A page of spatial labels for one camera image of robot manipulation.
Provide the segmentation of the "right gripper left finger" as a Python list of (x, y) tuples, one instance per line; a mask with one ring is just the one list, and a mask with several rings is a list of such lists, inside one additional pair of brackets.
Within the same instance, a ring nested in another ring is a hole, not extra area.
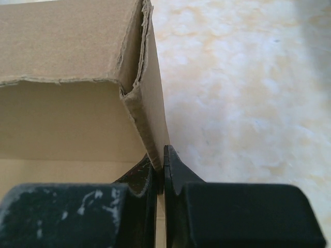
[(25, 183), (1, 201), (1, 247), (154, 247), (157, 179), (145, 156), (113, 183)]

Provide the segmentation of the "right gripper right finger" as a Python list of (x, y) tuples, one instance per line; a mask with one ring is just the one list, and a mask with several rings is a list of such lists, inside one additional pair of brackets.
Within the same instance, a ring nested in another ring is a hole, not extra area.
[(296, 186), (205, 182), (164, 148), (167, 247), (326, 247)]

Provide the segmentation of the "cardboard box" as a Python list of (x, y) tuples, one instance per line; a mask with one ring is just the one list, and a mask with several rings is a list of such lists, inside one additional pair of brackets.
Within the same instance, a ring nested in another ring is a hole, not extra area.
[(25, 183), (113, 183), (168, 145), (150, 1), (1, 5), (1, 201)]

